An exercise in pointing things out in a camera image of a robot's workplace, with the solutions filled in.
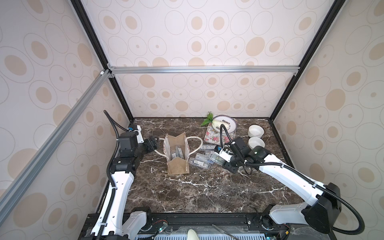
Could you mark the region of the clear compass set case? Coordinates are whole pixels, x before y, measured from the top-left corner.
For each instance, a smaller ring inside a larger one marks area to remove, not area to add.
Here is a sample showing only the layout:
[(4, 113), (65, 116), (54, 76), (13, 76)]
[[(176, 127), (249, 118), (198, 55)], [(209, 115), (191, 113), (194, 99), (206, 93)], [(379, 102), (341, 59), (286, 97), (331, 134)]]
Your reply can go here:
[(178, 154), (178, 158), (181, 158), (181, 159), (184, 159), (184, 154), (183, 154), (183, 149), (181, 146), (179, 145), (176, 145), (175, 146), (175, 150), (177, 151), (177, 154)]
[(200, 147), (200, 151), (214, 151), (216, 148), (216, 145), (202, 145)]
[(203, 154), (199, 154), (199, 153), (197, 153), (197, 154), (196, 154), (196, 159), (199, 160), (199, 161), (208, 163), (208, 164), (213, 164), (213, 163), (214, 163), (214, 162), (210, 159), (210, 157), (209, 157), (208, 155), (203, 155)]
[(176, 150), (173, 150), (173, 151), (171, 152), (171, 160), (175, 159), (177, 156), (178, 156), (177, 151), (176, 151)]
[(201, 160), (197, 160), (195, 158), (190, 158), (189, 164), (191, 164), (192, 166), (195, 166), (195, 167), (202, 168), (202, 169), (209, 169), (211, 167), (211, 164), (209, 164), (207, 162), (203, 162)]
[(225, 159), (223, 159), (222, 157), (219, 156), (218, 153), (214, 152), (213, 154), (211, 154), (210, 156), (210, 160), (220, 166), (223, 166), (225, 164)]

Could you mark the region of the patterned canvas tote bag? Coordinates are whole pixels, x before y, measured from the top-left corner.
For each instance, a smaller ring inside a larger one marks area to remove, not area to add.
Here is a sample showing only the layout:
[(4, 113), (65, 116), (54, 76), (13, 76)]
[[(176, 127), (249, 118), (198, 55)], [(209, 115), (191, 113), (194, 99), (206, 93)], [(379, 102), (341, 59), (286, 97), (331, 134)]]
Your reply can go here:
[[(193, 151), (190, 150), (188, 140), (197, 139), (200, 145)], [(190, 173), (189, 158), (197, 152), (203, 145), (203, 140), (199, 137), (187, 137), (186, 133), (182, 133), (177, 137), (166, 135), (165, 138), (160, 138), (163, 141), (163, 153), (155, 150), (157, 154), (163, 156), (167, 160), (168, 175), (176, 176)]]

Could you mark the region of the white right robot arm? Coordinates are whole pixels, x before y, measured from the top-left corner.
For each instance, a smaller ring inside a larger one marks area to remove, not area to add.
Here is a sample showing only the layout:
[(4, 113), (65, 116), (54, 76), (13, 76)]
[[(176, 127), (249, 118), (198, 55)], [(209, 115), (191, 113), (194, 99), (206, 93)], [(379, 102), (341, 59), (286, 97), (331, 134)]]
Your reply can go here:
[(337, 200), (340, 189), (336, 185), (324, 185), (300, 172), (296, 173), (264, 147), (250, 148), (241, 138), (216, 147), (215, 151), (224, 159), (224, 169), (236, 173), (239, 167), (255, 168), (275, 178), (303, 199), (299, 204), (268, 206), (261, 217), (266, 230), (272, 229), (274, 224), (302, 224), (323, 234), (331, 232), (342, 210)]

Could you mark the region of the white bowl front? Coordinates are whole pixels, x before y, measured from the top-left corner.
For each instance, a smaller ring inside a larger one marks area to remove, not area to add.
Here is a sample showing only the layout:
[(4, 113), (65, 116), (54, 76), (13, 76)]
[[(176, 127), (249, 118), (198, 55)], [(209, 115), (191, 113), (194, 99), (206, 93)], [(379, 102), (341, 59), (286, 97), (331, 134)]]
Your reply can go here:
[(260, 147), (265, 147), (265, 142), (261, 139), (261, 138), (258, 138), (258, 137), (251, 137), (249, 140), (248, 140), (248, 146), (253, 149), (257, 146), (260, 146)]

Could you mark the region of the white bowl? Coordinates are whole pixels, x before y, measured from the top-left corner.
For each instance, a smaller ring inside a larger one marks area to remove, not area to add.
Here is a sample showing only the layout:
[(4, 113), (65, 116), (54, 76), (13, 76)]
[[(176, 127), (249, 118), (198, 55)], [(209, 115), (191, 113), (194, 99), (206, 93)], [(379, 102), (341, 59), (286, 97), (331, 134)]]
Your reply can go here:
[(248, 129), (248, 136), (250, 138), (256, 137), (261, 138), (264, 135), (265, 131), (261, 126), (251, 125)]
[(258, 138), (258, 137), (251, 137), (249, 140), (248, 140), (248, 146), (253, 149), (257, 146), (260, 146), (260, 147), (265, 147), (265, 142), (261, 139), (261, 138)]

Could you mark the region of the white bowl rear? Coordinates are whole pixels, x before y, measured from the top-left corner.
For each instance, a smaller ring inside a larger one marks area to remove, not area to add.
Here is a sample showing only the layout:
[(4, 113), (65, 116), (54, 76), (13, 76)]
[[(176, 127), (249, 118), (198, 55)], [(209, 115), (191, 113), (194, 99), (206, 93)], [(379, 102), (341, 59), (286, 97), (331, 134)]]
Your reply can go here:
[(248, 129), (248, 136), (250, 138), (256, 137), (261, 138), (264, 135), (265, 131), (261, 126), (251, 125)]

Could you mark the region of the round patterned plate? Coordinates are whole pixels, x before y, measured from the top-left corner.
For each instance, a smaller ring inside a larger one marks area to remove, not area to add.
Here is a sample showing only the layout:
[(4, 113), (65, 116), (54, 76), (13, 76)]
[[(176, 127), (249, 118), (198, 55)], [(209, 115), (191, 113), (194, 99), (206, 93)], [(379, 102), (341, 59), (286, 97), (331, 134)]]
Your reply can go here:
[(212, 128), (219, 132), (221, 125), (226, 127), (228, 133), (233, 133), (237, 129), (237, 122), (235, 119), (224, 115), (214, 117), (212, 121)]

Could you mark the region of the white radish with leaves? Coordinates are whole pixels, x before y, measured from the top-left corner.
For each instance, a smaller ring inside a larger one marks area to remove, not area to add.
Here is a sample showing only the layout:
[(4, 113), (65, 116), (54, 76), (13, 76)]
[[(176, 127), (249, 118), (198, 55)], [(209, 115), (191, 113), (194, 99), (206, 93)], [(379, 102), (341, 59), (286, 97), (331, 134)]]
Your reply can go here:
[(201, 127), (211, 124), (214, 129), (220, 129), (221, 125), (224, 125), (227, 130), (230, 129), (230, 125), (219, 120), (214, 120), (213, 113), (209, 112), (206, 119), (201, 123)]

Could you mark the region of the silver aluminium crossbar rear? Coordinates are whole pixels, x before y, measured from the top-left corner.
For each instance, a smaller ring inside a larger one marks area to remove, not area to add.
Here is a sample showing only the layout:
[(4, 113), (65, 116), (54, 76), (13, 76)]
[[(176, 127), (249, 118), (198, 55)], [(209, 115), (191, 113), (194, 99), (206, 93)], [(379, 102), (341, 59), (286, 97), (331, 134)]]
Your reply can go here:
[(297, 73), (299, 66), (110, 67), (113, 74)]

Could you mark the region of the silver aluminium crossbar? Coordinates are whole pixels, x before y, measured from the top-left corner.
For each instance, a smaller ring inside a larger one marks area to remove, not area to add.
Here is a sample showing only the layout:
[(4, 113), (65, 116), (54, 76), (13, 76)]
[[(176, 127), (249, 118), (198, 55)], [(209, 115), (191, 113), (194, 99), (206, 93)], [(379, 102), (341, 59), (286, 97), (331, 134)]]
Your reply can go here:
[(297, 73), (299, 66), (110, 67), (113, 74)]
[(110, 75), (111, 70), (108, 69), (103, 70), (99, 74), (1, 197), (1, 224), (8, 218), (14, 207)]

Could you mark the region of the silver aluminium crossbar left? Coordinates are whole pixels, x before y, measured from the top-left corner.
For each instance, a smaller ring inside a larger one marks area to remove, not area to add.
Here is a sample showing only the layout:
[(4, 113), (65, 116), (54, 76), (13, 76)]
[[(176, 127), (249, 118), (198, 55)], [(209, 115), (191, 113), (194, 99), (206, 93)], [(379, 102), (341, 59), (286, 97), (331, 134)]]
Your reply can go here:
[(8, 218), (14, 207), (110, 75), (111, 70), (108, 69), (103, 70), (99, 74), (1, 197), (1, 224)]

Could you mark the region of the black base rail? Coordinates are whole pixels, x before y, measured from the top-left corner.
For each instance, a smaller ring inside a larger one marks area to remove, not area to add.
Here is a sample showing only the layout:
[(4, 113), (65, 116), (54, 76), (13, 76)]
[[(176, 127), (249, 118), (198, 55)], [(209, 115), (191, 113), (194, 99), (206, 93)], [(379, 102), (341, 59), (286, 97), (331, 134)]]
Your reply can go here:
[(308, 225), (276, 224), (261, 213), (152, 213), (136, 240), (334, 240)]

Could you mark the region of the black corner frame post left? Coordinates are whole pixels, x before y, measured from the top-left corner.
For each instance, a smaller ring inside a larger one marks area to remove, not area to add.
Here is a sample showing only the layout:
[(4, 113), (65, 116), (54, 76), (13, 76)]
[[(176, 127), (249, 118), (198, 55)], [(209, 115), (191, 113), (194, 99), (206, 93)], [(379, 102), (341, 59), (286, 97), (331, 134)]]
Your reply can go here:
[[(75, 13), (76, 15), (78, 16), (80, 22), (81, 22), (81, 25), (83, 26), (83, 29), (85, 30), (86, 32), (86, 35), (103, 67), (104, 70), (111, 70), (111, 68), (109, 67), (109, 61), (105, 55), (105, 52), (102, 48), (102, 45), (99, 41), (99, 38), (97, 37), (96, 35), (96, 32), (92, 26), (92, 23), (86, 13), (86, 10), (82, 4), (81, 1), (79, 0), (70, 0), (72, 6), (74, 7), (74, 10), (75, 10)], [(110, 83), (114, 89), (114, 92), (116, 93), (117, 97), (118, 97), (118, 100), (120, 102), (120, 104), (122, 105), (122, 108), (126, 114), (126, 116), (128, 117), (128, 120), (130, 121), (130, 123), (132, 123), (134, 121), (134, 116), (127, 104), (127, 101), (126, 99), (124, 98), (124, 95), (123, 95), (123, 92), (122, 92), (122, 89), (120, 88), (120, 85), (118, 84), (118, 81), (116, 79), (116, 77), (113, 76), (113, 74), (111, 74), (112, 77), (109, 78), (110, 80)]]

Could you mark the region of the black corner frame post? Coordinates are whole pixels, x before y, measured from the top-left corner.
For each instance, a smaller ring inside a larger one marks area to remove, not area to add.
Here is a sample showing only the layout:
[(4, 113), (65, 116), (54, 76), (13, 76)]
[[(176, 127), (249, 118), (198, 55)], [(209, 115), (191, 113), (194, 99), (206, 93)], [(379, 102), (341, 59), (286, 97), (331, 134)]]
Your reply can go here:
[[(86, 13), (86, 10), (82, 4), (81, 1), (79, 0), (70, 0), (72, 6), (74, 7), (74, 10), (75, 10), (75, 13), (76, 15), (78, 16), (80, 22), (81, 22), (81, 25), (83, 26), (83, 29), (85, 30), (86, 32), (86, 35), (103, 67), (104, 70), (111, 70), (111, 68), (109, 67), (109, 61), (105, 55), (105, 52), (102, 48), (102, 45), (99, 41), (99, 38), (97, 37), (96, 35), (96, 32), (92, 26), (92, 23)], [(127, 104), (127, 101), (126, 99), (124, 98), (124, 95), (123, 95), (123, 92), (122, 92), (122, 89), (120, 88), (120, 85), (118, 84), (118, 81), (116, 79), (116, 77), (113, 76), (113, 74), (111, 74), (112, 77), (109, 78), (110, 80), (110, 83), (114, 89), (114, 92), (116, 93), (117, 97), (118, 97), (118, 100), (120, 102), (120, 104), (122, 105), (122, 108), (126, 114), (126, 116), (128, 117), (128, 120), (130, 121), (130, 123), (132, 123), (134, 121), (134, 116)]]
[(295, 75), (293, 75), (293, 77), (289, 81), (288, 86), (286, 87), (286, 89), (283, 92), (277, 106), (275, 107), (274, 111), (272, 112), (272, 114), (270, 116), (271, 122), (273, 122), (277, 118), (277, 116), (280, 113), (281, 109), (283, 108), (285, 102), (287, 101), (288, 97), (290, 96), (291, 92), (293, 91), (297, 82), (299, 81), (301, 75), (304, 73), (304, 70), (306, 69), (306, 67), (310, 63), (312, 57), (314, 56), (315, 52), (317, 51), (318, 47), (322, 43), (324, 37), (326, 36), (328, 31), (330, 30), (333, 22), (337, 18), (339, 12), (341, 11), (341, 9), (343, 8), (343, 6), (345, 5), (346, 2), (347, 2), (346, 0), (336, 0), (331, 5), (330, 10), (325, 15), (325, 18), (321, 22), (321, 25), (320, 25), (314, 39), (312, 40), (311, 44), (309, 45), (309, 48), (307, 49), (306, 53), (304, 54), (303, 59), (301, 60), (301, 62), (299, 64), (300, 69), (298, 70), (298, 72)]

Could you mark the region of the black corner frame post right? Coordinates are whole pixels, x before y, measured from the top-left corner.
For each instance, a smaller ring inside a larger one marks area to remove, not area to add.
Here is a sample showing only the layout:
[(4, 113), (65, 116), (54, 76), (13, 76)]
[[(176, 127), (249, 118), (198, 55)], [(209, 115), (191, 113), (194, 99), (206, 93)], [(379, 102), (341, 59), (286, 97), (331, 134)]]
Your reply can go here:
[(291, 92), (293, 91), (297, 82), (299, 81), (301, 75), (304, 73), (304, 70), (306, 69), (306, 67), (310, 63), (312, 57), (314, 56), (315, 52), (317, 51), (318, 47), (322, 43), (324, 37), (326, 36), (328, 31), (330, 30), (333, 22), (337, 18), (339, 12), (341, 11), (341, 9), (343, 8), (343, 6), (345, 5), (346, 2), (347, 2), (346, 0), (336, 0), (331, 5), (330, 10), (325, 15), (325, 18), (321, 22), (321, 25), (320, 25), (314, 39), (312, 40), (311, 44), (309, 45), (309, 48), (307, 49), (306, 53), (304, 54), (303, 59), (301, 60), (301, 62), (299, 64), (300, 69), (298, 70), (298, 72), (295, 75), (293, 75), (293, 77), (289, 81), (288, 86), (286, 87), (286, 89), (283, 92), (277, 106), (275, 107), (274, 111), (272, 112), (272, 114), (270, 116), (271, 122), (273, 122), (277, 118), (277, 116), (280, 113), (281, 109), (283, 108), (285, 102), (287, 101), (288, 97), (290, 96)]

